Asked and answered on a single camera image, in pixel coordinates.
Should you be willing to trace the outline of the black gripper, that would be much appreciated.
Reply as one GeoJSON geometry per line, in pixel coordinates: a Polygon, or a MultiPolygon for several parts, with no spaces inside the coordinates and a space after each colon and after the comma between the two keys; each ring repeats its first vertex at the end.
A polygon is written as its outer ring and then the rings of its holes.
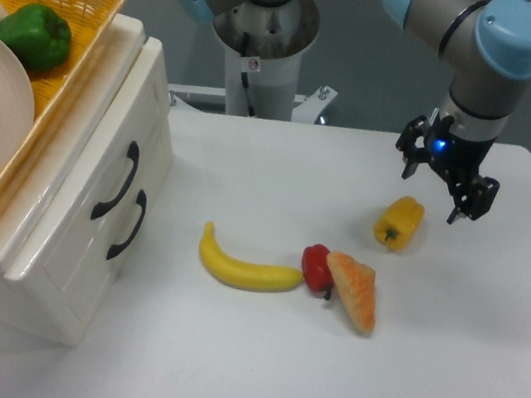
{"type": "Polygon", "coordinates": [[[431,122],[425,116],[418,116],[402,130],[396,149],[401,152],[404,169],[401,177],[413,176],[421,163],[427,163],[449,186],[454,201],[453,210],[447,218],[453,224],[460,218],[476,221],[490,211],[500,189],[499,182],[490,177],[481,177],[480,165],[495,143],[494,138],[486,141],[468,141],[456,137],[450,129],[455,119],[448,115],[437,117],[431,122]],[[419,138],[424,148],[419,148],[419,138]]]}

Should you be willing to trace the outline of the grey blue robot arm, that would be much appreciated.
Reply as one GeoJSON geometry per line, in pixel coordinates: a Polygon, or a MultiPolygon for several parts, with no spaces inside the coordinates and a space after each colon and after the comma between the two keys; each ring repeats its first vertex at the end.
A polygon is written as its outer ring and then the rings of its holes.
{"type": "MultiPolygon", "coordinates": [[[[313,0],[178,0],[225,50],[228,114],[288,121],[300,59],[318,34],[313,0]]],[[[531,81],[531,0],[382,0],[402,30],[452,67],[441,106],[402,130],[404,175],[428,165],[451,219],[489,212],[498,182],[479,169],[531,81]]]]}

